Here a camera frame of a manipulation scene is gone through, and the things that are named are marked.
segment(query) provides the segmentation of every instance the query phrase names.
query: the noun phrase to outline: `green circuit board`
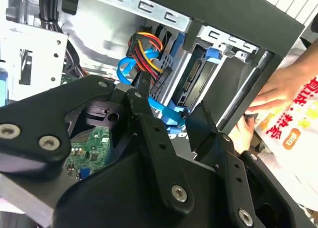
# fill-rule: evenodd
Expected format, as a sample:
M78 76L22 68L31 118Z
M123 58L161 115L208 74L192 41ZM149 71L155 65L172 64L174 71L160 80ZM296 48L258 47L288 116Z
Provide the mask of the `green circuit board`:
M86 138L79 137L71 142L72 150L65 167L69 176L81 180L80 170L89 168L90 174L101 170L110 159L109 131L96 127Z

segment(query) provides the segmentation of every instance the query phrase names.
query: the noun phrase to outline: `black wire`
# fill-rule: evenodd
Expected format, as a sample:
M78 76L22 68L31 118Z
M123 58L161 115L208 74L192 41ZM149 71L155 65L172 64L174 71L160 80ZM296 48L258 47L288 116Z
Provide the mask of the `black wire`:
M42 27L51 31L63 33L58 25L58 0L39 0L40 18L42 20ZM82 68L80 67L80 58L75 48L68 40L65 52L66 65L64 66L64 73L72 76L84 76Z

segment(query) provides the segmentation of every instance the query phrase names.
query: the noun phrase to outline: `cable connector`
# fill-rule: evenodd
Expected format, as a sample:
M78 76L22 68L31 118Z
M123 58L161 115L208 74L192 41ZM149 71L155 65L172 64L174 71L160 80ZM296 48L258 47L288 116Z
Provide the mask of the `cable connector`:
M132 58L135 48L138 47L138 40L142 40L144 37L139 35L138 33L134 33L133 36L130 38L130 45L128 47L126 57Z
M150 92L152 94L156 94L159 91L160 87L163 85L163 83L168 78L168 76L171 74L171 72L172 72L171 67L167 67L164 69L163 73L160 74L159 78L157 79L154 86L150 90Z

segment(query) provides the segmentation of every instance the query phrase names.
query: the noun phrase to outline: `black bracket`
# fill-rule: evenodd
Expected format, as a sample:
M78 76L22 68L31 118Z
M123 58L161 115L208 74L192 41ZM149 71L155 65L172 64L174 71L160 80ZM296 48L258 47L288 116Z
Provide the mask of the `black bracket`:
M185 34L184 43L182 45L182 48L185 51L190 52L193 49L196 37L200 32L202 25L202 22L199 22L195 19L191 21L188 31Z
M124 133L126 136L119 141L117 147L129 143L126 139L134 137L129 132L134 132L155 207L160 212L168 210L178 214L189 214L194 207L194 197L166 128L160 119L153 116L149 106L149 74L139 72L133 84L138 90L132 88L127 91L125 105L130 112L129 126Z
M262 208L268 207L270 208L267 210L268 214L270 212L276 214L274 220L266 217L265 213L261 214L266 227L302 228L313 226L305 213L299 212L299 206L259 157L254 156L249 151L244 151L239 158L244 162L249 173L254 209L261 211Z
M197 153L196 160L213 167L222 180L232 223L245 228L247 225L241 218L244 213L251 224L245 222L258 227L244 163L235 156L231 139L216 129L209 106L201 102L187 118L186 127L191 148Z
M114 90L111 81L88 76L58 86L41 94L0 108L0 125L17 136L0 138L0 172L36 177L56 177L70 154L70 134L82 110L99 97L109 97ZM52 149L41 147L41 138Z
M62 11L75 15L78 10L79 0L62 0Z

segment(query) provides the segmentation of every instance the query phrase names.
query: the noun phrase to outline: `yellow wire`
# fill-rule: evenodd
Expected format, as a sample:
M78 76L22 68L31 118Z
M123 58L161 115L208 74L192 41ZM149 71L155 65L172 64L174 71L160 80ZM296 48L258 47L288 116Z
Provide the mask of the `yellow wire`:
M144 48L141 44L141 42L138 40L138 44L139 44L139 47L140 47L140 51L141 53L143 54L144 58L146 59L146 61L150 64L150 66L152 66L157 72L160 72L160 73L163 73L163 70L158 68L155 64L153 64L149 59L148 57L146 56L145 52L144 52Z
M155 35L153 35L153 34L151 34L151 33L146 33L146 32L138 32L138 34L140 34L140 35L153 36L153 37L157 38L157 39L159 40L159 42L160 42L160 51L162 50L163 45L162 45L162 42L160 41L160 39L159 39L158 37L156 37Z

